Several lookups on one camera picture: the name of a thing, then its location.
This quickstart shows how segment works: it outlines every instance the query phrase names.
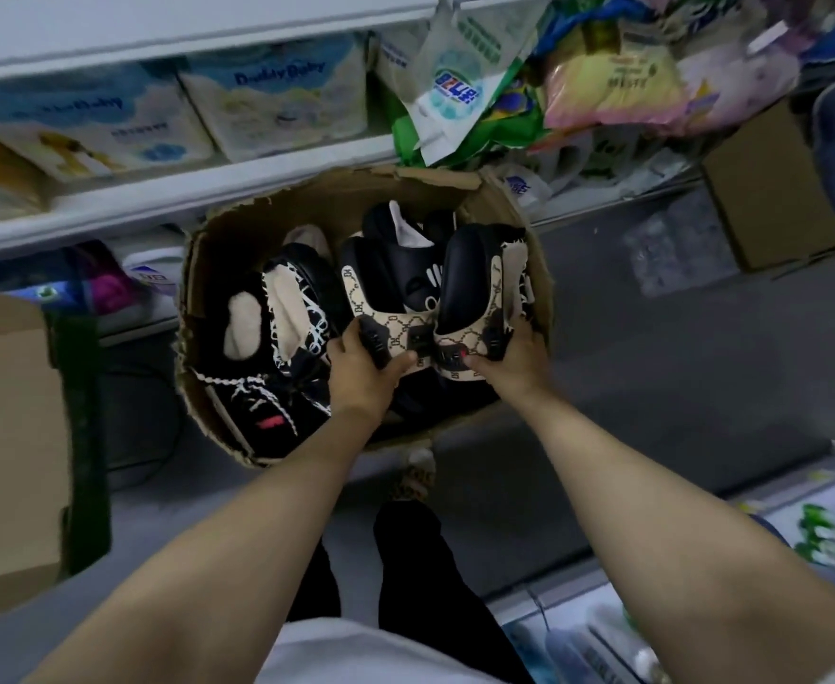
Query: foot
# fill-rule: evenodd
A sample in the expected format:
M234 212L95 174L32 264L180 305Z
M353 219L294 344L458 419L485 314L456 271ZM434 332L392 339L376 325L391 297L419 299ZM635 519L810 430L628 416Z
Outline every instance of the foot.
M392 502L425 502L436 480L436 461L429 448L412 448L402 479L393 488Z

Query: hand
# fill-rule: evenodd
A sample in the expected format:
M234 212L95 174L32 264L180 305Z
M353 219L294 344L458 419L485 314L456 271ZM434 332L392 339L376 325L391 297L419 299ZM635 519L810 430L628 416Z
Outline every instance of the hand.
M341 338L328 345L332 371L329 373L329 400L332 416L343 413L367 417L374 428L392 402L392 392L399 379L415 365L418 354L413 350L392 358L383 369L377 369L360 340L360 325L355 319Z
M553 397L547 369L544 336L531 330L531 324L518 318L502 362L469 355L465 364L487 379L494 390L520 414L534 407L541 398Z

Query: leg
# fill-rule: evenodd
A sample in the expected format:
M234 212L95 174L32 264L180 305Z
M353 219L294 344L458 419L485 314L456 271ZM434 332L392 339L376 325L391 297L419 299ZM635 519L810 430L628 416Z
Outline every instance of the leg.
M509 684L533 684L497 620L462 581L428 506L387 502L373 533L383 559L380 628Z
M342 599L338 595L338 584L329 564L329 553L320 540L313 551L313 558L306 567L304 578L297 589L297 597L291 605L287 621L299 622L318 617L341 617Z

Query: person's right hand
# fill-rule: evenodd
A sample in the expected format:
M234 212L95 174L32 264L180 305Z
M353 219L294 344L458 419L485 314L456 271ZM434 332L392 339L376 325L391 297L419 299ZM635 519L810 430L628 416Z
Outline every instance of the person's right hand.
M554 395L547 368L547 349L544 336L531 330L531 324L522 318L515 322L510 344L502 362L492 362L486 357L469 355L465 364L487 379L500 398L519 413Z

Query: person's left arm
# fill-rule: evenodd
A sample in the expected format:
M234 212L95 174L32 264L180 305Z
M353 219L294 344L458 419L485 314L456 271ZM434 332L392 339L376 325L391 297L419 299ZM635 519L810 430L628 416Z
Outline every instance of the person's left arm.
M406 353L379 371L357 321L329 357L329 421L152 556L27 682L252 682L357 454L416 359Z

